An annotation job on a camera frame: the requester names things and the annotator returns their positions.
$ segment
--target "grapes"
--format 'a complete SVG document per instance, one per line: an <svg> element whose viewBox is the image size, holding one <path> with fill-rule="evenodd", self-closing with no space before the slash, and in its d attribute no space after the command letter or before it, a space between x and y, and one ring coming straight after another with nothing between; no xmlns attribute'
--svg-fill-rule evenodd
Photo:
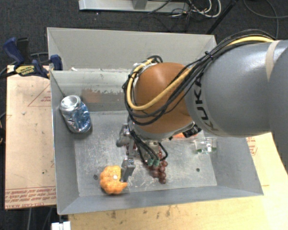
<svg viewBox="0 0 288 230"><path fill-rule="evenodd" d="M164 166L161 166L160 168L159 168L159 172L164 172L165 171L165 167Z"/></svg>
<svg viewBox="0 0 288 230"><path fill-rule="evenodd" d="M159 179L165 179L167 176L167 174L165 174L164 172L159 173Z"/></svg>

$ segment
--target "crushed can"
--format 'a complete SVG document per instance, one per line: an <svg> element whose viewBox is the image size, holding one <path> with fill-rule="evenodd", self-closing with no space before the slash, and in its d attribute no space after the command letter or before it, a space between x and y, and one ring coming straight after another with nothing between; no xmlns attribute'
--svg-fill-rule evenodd
<svg viewBox="0 0 288 230"><path fill-rule="evenodd" d="M91 128L90 113L79 96L66 96L60 103L60 111L71 132L82 134Z"/></svg>

